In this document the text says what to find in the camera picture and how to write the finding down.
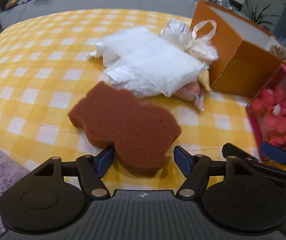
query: orange box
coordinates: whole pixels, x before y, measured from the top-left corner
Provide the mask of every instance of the orange box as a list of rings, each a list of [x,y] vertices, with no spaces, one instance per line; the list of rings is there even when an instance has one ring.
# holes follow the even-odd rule
[[[213,90],[253,98],[269,80],[282,60],[268,52],[278,45],[270,32],[251,20],[215,4],[199,1],[190,29],[201,21],[215,20],[217,31],[212,44],[219,59],[210,67],[210,85]],[[210,24],[198,31],[207,34]]]

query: white plastic bag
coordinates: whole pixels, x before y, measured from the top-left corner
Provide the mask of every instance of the white plastic bag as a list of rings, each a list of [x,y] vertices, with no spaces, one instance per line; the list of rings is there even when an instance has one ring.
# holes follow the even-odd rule
[[[197,31],[207,23],[210,23],[213,29],[207,35],[197,38]],[[219,58],[216,48],[210,43],[210,40],[216,33],[216,28],[217,24],[214,20],[207,20],[198,23],[194,26],[193,31],[190,31],[184,22],[173,18],[167,23],[166,28],[161,30],[160,37],[186,51],[198,60],[210,64]]]
[[[104,73],[112,85],[138,97],[161,93],[171,97],[208,67],[145,27],[114,33],[96,45],[89,58],[103,56]]]

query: food package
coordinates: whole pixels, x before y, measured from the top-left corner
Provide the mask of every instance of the food package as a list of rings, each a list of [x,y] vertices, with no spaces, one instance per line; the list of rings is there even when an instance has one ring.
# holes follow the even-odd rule
[[[200,111],[204,111],[204,90],[198,82],[186,84],[173,95],[176,98],[193,102]]]
[[[281,65],[246,110],[258,147],[264,141],[286,150],[286,65]]]
[[[138,97],[171,97],[208,69],[206,63],[161,39],[147,28],[134,27],[103,37],[89,55],[103,57],[111,84]]]
[[[211,92],[210,86],[210,72],[209,70],[204,71],[197,77],[197,81],[204,87],[205,91]]]
[[[197,31],[207,23],[210,23],[213,29],[207,35],[197,38]],[[172,18],[166,27],[161,30],[160,37],[186,51],[201,62],[211,64],[219,58],[216,48],[210,43],[210,40],[216,33],[216,27],[217,24],[215,21],[208,20],[198,23],[194,26],[193,31],[190,31],[184,22]]]

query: brown sponge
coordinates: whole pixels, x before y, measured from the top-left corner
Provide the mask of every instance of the brown sponge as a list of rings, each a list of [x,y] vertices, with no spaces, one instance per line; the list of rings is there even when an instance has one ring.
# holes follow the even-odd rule
[[[168,110],[141,104],[129,90],[118,90],[104,82],[96,84],[68,117],[73,126],[84,129],[92,145],[114,146],[119,162],[134,173],[163,168],[166,151],[181,134]]]

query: plastic bag handle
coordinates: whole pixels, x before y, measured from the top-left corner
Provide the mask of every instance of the plastic bag handle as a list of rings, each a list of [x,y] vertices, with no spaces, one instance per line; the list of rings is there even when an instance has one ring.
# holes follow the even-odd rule
[[[210,39],[214,37],[216,33],[217,23],[214,20],[207,20],[207,21],[199,22],[197,25],[194,26],[193,31],[192,31],[192,37],[194,40],[196,39],[196,33],[201,28],[203,28],[207,23],[210,23],[213,26],[213,29],[207,35],[201,37],[200,39],[209,41]]]

